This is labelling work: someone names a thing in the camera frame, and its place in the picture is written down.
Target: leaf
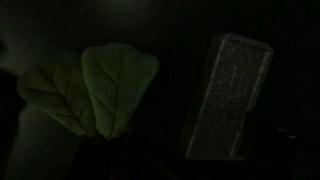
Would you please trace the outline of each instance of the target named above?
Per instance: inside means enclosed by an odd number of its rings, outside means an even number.
[[[125,131],[159,64],[156,57],[114,43],[82,54],[96,128],[106,139]]]
[[[17,90],[27,102],[75,134],[95,134],[95,117],[79,52],[62,52],[42,61],[19,78]]]

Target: leaf vein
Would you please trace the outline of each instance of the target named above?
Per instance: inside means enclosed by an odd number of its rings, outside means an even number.
[[[93,93],[93,92],[90,92],[90,94],[96,99],[98,100],[98,102],[100,104],[102,104],[104,106],[104,108],[108,111],[109,114],[111,114],[111,116],[114,116],[114,114],[110,111],[109,108],[107,108],[107,106],[105,104],[102,103],[102,101]]]
[[[96,65],[98,66],[98,68],[106,75],[106,77],[108,77],[108,79],[115,85],[119,86],[119,84],[113,79],[111,78],[111,76],[101,67],[101,65],[95,61]]]

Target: gray rectangular object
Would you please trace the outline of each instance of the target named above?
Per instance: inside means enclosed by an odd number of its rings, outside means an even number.
[[[273,50],[235,34],[215,36],[182,134],[187,159],[235,158]]]

